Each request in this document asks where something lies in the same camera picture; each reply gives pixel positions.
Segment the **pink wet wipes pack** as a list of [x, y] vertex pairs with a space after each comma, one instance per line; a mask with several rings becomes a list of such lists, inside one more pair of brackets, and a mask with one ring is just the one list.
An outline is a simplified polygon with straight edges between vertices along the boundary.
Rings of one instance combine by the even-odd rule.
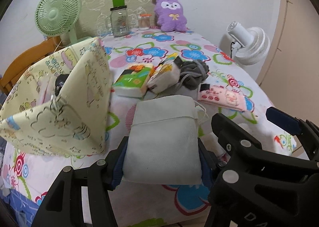
[[237, 111], [247, 111], [244, 95], [211, 84], [200, 84], [197, 100]]

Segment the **white drawstring pouch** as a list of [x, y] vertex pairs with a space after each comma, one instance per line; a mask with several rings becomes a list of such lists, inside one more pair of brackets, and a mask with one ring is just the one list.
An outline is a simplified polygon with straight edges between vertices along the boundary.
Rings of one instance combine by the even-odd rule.
[[198, 128], [209, 119], [192, 97], [172, 95], [136, 104], [123, 163], [126, 181], [201, 183]]

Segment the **grey drawstring pouch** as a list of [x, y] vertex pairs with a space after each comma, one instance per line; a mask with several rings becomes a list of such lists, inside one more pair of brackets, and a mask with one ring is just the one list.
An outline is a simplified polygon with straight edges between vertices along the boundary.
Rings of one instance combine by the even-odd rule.
[[201, 60], [184, 61], [181, 66], [178, 87], [195, 90], [208, 77], [209, 66]]

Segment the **yellow white tissue pack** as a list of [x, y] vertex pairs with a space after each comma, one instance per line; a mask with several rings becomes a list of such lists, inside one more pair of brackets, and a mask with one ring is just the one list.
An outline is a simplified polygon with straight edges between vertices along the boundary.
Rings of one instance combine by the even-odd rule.
[[182, 59], [178, 53], [173, 53], [160, 62], [155, 72], [147, 83], [147, 88], [155, 93], [159, 94], [169, 87], [175, 85], [179, 81], [181, 66], [183, 64]]

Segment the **green orange tissue pack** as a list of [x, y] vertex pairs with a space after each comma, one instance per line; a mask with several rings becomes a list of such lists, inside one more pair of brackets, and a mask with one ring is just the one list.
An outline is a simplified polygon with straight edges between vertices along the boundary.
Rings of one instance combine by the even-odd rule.
[[112, 88], [118, 96], [142, 98], [154, 71], [151, 63], [133, 63], [121, 73]]

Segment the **yellow cartoon fabric storage box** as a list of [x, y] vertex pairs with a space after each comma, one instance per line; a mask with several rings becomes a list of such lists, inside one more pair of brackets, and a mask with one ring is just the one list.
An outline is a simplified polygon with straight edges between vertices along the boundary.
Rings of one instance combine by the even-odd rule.
[[[69, 76], [55, 96], [61, 74]], [[9, 93], [1, 109], [1, 137], [34, 155], [101, 153], [112, 80], [98, 37], [54, 52], [30, 66]]]

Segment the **black plastic bag roll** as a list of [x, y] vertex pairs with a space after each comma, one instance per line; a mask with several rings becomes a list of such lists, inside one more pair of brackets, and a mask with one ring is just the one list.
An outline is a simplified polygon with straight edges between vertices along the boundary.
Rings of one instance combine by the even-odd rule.
[[57, 76], [56, 81], [55, 81], [55, 87], [54, 87], [54, 93], [55, 96], [58, 96], [63, 85], [65, 84], [67, 78], [68, 78], [68, 74], [61, 74], [59, 76]]

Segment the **beige door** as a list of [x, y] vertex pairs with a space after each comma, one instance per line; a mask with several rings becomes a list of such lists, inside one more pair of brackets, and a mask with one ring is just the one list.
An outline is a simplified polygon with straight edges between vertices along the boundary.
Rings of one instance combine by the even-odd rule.
[[281, 0], [257, 83], [278, 109], [318, 123], [318, 13], [310, 0]]

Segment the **white standing fan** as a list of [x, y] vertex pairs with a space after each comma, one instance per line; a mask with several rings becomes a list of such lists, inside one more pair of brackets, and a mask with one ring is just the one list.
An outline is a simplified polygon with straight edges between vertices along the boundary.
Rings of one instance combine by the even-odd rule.
[[266, 32], [260, 27], [245, 28], [237, 21], [231, 22], [226, 32], [230, 40], [229, 57], [256, 80], [271, 45]]

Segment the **floral tablecloth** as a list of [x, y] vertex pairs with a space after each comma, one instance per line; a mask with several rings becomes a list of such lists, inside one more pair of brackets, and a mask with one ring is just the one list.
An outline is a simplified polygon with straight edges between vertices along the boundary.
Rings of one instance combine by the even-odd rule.
[[[110, 69], [117, 78], [130, 65], [152, 63], [179, 56], [179, 83], [161, 95], [197, 97], [200, 84], [224, 88], [228, 97], [243, 95], [246, 111], [206, 106], [209, 115], [222, 113], [258, 139], [264, 149], [291, 155], [295, 139], [267, 121], [266, 109], [272, 105], [258, 84], [227, 54], [192, 31], [163, 33], [158, 29], [136, 31], [120, 38], [105, 37], [104, 48]], [[58, 156], [28, 155], [8, 144], [4, 150], [1, 180], [8, 192], [3, 202], [22, 226], [31, 226], [36, 212], [53, 179], [71, 165], [75, 169], [89, 166], [96, 156], [66, 154]], [[120, 226], [163, 226], [200, 220], [210, 208], [208, 189], [203, 185], [143, 185], [122, 182], [111, 193], [111, 202]]]

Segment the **purple plush bunny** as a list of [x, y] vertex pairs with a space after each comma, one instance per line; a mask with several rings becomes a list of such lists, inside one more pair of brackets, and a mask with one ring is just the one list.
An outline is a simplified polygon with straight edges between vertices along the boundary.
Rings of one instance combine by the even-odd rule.
[[187, 31], [187, 18], [178, 0], [155, 0], [155, 3], [157, 26], [162, 32]]

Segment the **small orange lid jar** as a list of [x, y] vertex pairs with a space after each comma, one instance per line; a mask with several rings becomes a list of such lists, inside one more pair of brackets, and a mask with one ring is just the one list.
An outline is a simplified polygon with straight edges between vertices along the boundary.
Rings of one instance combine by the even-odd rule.
[[140, 14], [138, 16], [138, 28], [139, 30], [148, 30], [150, 28], [151, 14]]

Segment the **glass mason jar mug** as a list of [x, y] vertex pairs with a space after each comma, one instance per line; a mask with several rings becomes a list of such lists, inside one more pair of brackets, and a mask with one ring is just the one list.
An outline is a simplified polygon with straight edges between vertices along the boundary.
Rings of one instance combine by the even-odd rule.
[[127, 6], [110, 8], [110, 15], [106, 18], [110, 21], [109, 29], [114, 37], [126, 36], [130, 33]]

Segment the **green patterned board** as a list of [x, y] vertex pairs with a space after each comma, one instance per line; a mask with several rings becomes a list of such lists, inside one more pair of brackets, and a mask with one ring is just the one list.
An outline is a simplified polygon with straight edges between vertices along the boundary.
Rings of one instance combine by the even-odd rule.
[[154, 0], [81, 0], [81, 12], [75, 24], [77, 37], [106, 35], [106, 27], [111, 25], [108, 20], [111, 9], [124, 5], [127, 7], [130, 28], [138, 27], [138, 17], [141, 14], [150, 14], [150, 23], [155, 24]]

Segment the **green desk fan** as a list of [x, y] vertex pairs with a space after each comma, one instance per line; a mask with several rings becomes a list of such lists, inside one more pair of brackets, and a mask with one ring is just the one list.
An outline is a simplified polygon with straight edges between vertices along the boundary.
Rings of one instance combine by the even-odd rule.
[[37, 29], [47, 37], [67, 33], [71, 44], [89, 39], [89, 36], [78, 38], [75, 24], [80, 17], [80, 0], [40, 0], [35, 11]]

